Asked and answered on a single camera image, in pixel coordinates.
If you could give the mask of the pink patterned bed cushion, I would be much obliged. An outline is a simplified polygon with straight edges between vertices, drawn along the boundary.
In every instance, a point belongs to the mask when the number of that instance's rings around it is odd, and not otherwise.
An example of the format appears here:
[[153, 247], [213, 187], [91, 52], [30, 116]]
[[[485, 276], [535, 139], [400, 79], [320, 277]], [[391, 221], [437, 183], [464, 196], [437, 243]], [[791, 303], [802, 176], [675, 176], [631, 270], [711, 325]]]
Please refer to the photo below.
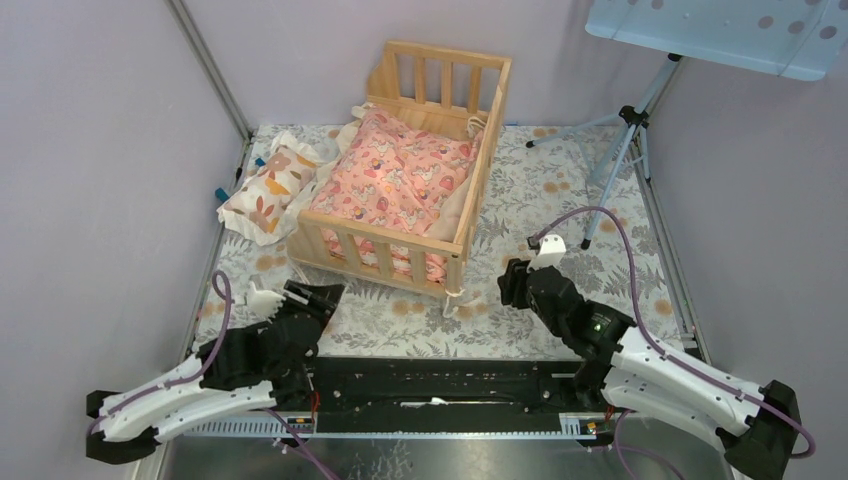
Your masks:
[[414, 129], [376, 107], [361, 118], [289, 240], [292, 257], [447, 299], [463, 293], [470, 208], [492, 134], [473, 116], [461, 139]]

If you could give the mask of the wooden pet bed frame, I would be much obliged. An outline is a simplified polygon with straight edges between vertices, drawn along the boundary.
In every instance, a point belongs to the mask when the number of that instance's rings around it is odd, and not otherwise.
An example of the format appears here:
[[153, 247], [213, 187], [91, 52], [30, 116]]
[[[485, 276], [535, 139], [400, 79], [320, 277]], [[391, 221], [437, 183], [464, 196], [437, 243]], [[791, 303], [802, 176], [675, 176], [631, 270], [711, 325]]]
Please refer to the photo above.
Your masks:
[[510, 58], [384, 44], [353, 141], [296, 218], [293, 261], [457, 295], [503, 127]]

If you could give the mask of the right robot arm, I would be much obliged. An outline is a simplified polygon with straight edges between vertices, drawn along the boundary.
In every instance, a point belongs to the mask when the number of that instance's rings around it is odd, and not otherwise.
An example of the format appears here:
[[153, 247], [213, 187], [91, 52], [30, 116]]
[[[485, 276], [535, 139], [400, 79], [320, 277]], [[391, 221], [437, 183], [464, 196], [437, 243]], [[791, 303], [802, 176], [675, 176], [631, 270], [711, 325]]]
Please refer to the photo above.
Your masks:
[[633, 317], [584, 298], [560, 273], [560, 236], [531, 245], [536, 256], [510, 260], [498, 278], [501, 302], [530, 309], [583, 359], [573, 378], [579, 407], [634, 410], [715, 448], [737, 476], [783, 477], [799, 435], [792, 388], [739, 379], [643, 333]]

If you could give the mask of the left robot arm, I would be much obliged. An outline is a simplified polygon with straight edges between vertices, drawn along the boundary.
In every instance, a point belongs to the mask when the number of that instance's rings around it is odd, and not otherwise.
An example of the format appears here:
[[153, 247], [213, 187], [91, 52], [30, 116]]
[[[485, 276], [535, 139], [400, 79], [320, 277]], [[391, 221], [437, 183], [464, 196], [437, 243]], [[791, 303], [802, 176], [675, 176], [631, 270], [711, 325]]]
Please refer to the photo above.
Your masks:
[[345, 292], [342, 284], [287, 281], [281, 292], [250, 286], [244, 303], [260, 321], [222, 323], [219, 336], [154, 380], [127, 392], [95, 390], [88, 458], [110, 465], [145, 458], [209, 422], [260, 409], [316, 406], [307, 368]]

